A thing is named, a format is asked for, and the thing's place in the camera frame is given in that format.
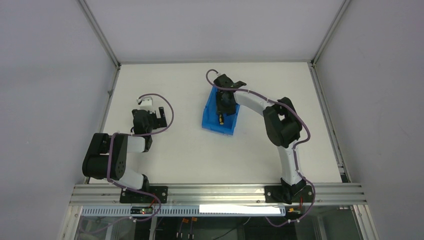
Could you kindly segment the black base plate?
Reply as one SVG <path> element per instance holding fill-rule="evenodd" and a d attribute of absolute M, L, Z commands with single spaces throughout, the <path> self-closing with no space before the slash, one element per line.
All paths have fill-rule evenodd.
<path fill-rule="evenodd" d="M 155 195 L 162 204 L 166 204 L 168 201 L 168 190 L 168 186 L 154 185 L 149 187 L 148 193 Z M 157 202 L 153 196 L 137 193 L 131 190 L 122 190 L 119 197 L 119 202 L 121 204 L 150 204 L 152 201 Z"/>
<path fill-rule="evenodd" d="M 281 185 L 266 185 L 264 197 L 266 203 L 300 204 L 311 203 L 315 194 L 310 185 L 305 186 L 298 193 L 291 194 Z"/>

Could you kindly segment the small green circuit board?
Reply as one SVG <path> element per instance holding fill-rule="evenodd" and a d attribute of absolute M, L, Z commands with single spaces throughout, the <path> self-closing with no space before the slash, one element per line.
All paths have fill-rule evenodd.
<path fill-rule="evenodd" d="M 151 215 L 154 209 L 152 207 L 132 207 L 130 209 L 131 215 Z"/>

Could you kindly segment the aluminium front rail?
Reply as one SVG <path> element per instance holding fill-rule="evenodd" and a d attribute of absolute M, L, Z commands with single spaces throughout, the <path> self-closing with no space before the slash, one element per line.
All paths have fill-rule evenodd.
<path fill-rule="evenodd" d="M 291 206 L 365 205 L 367 200 L 359 183 L 315 183 L 305 187 L 290 202 Z M 283 206 L 281 185 L 265 184 L 152 184 L 151 193 L 164 206 L 208 204 L 242 206 Z M 71 206 L 149 205 L 153 198 L 137 195 L 111 184 L 77 184 Z"/>

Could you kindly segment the blue plastic bin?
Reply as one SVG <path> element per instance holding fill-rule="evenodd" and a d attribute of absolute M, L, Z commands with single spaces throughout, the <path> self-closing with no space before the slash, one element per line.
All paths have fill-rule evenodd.
<path fill-rule="evenodd" d="M 201 127 L 215 133 L 232 136 L 236 128 L 240 105 L 236 105 L 235 114 L 223 114 L 223 124 L 221 124 L 220 116 L 217 114 L 217 91 L 218 90 L 215 87 L 213 87 L 210 91 L 203 110 Z"/>

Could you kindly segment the black yellow screwdriver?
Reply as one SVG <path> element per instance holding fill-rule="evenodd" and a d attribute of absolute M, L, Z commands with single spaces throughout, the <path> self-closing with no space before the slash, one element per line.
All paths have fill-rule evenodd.
<path fill-rule="evenodd" d="M 218 121 L 219 121 L 219 124 L 220 125 L 223 125 L 224 123 L 225 123 L 225 120 L 224 120 L 224 116 L 223 116 L 223 114 L 219 114 L 218 115 Z"/>

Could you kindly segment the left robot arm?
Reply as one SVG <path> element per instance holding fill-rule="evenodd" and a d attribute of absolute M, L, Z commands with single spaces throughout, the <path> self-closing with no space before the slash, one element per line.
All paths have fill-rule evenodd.
<path fill-rule="evenodd" d="M 168 126 L 164 108 L 156 111 L 133 109 L 132 133 L 95 133 L 82 164 L 84 176 L 97 180 L 110 180 L 125 188 L 149 192 L 148 177 L 127 168 L 128 153 L 146 153 L 150 150 L 154 130 Z"/>

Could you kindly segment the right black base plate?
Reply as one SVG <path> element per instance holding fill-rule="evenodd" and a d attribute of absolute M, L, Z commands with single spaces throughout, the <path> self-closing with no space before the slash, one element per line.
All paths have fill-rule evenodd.
<path fill-rule="evenodd" d="M 315 194 L 310 185 L 305 186 L 298 193 L 291 194 L 281 185 L 266 185 L 264 197 L 266 203 L 300 204 L 311 203 Z"/>

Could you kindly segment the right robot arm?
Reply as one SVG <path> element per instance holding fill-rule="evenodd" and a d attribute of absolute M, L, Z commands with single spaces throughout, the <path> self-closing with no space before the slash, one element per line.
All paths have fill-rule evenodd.
<path fill-rule="evenodd" d="M 253 90 L 245 89 L 243 81 L 233 82 L 226 74 L 218 74 L 203 112 L 202 126 L 219 133 L 234 133 L 238 110 L 244 106 L 263 117 L 268 139 L 277 147 L 282 176 L 281 186 L 271 192 L 278 203 L 290 204 L 306 187 L 301 173 L 297 146 L 301 131 L 307 130 L 288 97 L 271 100 Z"/>

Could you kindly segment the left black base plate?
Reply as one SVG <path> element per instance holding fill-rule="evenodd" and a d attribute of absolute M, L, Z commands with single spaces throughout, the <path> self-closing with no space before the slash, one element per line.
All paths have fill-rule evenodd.
<path fill-rule="evenodd" d="M 168 186 L 154 185 L 149 187 L 148 193 L 155 195 L 162 204 L 166 204 L 168 201 L 168 190 Z M 152 201 L 157 202 L 153 196 L 137 193 L 131 190 L 122 190 L 119 197 L 119 202 L 121 204 L 150 204 Z"/>

